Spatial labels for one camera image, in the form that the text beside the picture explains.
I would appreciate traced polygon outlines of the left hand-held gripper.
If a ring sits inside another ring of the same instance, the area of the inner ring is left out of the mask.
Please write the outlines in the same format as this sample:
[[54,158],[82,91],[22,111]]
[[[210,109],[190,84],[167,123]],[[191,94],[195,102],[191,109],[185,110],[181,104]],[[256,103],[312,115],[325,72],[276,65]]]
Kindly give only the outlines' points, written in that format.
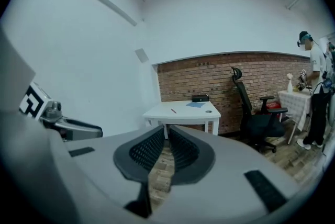
[[31,82],[19,111],[27,117],[33,118],[48,129],[56,130],[63,141],[67,139],[94,139],[103,136],[101,127],[79,120],[63,119],[63,128],[56,126],[62,118],[62,105],[54,101],[36,82]]

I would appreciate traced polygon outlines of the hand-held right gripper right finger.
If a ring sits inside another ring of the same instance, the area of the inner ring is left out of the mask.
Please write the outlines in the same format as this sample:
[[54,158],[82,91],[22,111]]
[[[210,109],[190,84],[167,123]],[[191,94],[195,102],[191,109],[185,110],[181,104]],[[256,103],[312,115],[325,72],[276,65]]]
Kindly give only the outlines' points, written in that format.
[[177,126],[170,127],[169,141],[174,157],[171,185],[195,184],[213,168],[216,155],[205,141]]

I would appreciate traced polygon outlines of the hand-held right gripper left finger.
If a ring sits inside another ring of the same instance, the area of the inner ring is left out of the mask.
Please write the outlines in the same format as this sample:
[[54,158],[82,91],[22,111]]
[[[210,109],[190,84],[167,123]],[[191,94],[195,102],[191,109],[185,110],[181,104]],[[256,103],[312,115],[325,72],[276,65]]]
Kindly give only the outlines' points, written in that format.
[[162,153],[164,143],[164,127],[158,126],[122,144],[113,155],[114,164],[124,178],[140,183],[137,199],[129,202],[125,208],[143,218],[152,214],[149,174]]

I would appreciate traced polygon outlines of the black box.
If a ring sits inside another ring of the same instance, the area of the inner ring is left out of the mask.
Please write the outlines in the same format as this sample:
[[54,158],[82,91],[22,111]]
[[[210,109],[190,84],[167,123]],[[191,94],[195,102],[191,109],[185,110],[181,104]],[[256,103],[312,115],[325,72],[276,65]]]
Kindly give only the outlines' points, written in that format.
[[202,94],[202,95],[193,95],[192,96],[192,102],[198,103],[198,102],[209,102],[210,98],[208,94]]

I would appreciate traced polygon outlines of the black office chair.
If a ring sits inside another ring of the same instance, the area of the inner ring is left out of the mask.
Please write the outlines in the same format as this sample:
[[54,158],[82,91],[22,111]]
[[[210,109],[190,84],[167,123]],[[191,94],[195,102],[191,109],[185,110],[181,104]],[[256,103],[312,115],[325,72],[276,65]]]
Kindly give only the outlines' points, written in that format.
[[258,152],[265,148],[270,148],[273,153],[277,151],[277,146],[267,142],[267,138],[279,138],[284,136],[285,129],[279,117],[288,112],[286,107],[267,108],[267,101],[274,99],[273,96],[260,97],[262,107],[259,114],[252,113],[251,101],[242,81],[242,72],[239,68],[232,68],[232,81],[237,88],[241,98],[242,120],[240,124],[240,136],[249,141],[249,145]]

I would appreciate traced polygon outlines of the table with checked cloth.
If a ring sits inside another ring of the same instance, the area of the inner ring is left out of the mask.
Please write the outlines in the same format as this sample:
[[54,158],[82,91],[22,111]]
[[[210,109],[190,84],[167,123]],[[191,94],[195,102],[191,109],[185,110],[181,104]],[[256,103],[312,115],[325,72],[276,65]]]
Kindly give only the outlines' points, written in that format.
[[309,89],[289,93],[288,91],[278,92],[281,107],[286,107],[286,116],[294,122],[294,127],[287,144],[291,143],[296,130],[304,131],[308,127],[311,116],[311,93]]

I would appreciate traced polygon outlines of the grey square wall plate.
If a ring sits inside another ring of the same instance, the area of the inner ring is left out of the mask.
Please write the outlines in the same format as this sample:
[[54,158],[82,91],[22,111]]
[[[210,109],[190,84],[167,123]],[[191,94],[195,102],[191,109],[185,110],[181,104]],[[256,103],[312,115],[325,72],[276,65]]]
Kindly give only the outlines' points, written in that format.
[[141,63],[145,63],[149,60],[145,50],[143,48],[139,48],[137,50],[135,50],[135,54],[138,57],[139,61]]

